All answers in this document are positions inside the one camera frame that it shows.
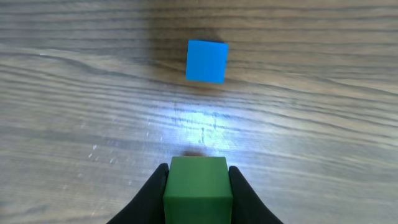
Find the green cube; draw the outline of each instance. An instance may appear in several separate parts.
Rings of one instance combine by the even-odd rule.
[[[230,224],[225,157],[173,157],[163,200],[166,224]]]

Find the blue block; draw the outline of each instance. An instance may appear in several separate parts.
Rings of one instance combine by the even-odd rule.
[[[223,83],[228,55],[228,44],[189,40],[187,80]]]

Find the block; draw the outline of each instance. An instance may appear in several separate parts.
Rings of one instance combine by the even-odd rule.
[[[225,157],[173,157],[163,200],[166,224],[230,224]]]
[[[186,79],[223,83],[227,55],[226,43],[189,40]]]

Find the green block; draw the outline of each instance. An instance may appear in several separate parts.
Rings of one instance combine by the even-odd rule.
[[[225,157],[173,157],[163,200],[166,224],[230,224]]]

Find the wooden table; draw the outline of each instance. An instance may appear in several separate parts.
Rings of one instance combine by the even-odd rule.
[[[286,224],[396,224],[397,60],[393,0],[1,0],[0,223],[105,223],[202,153]]]

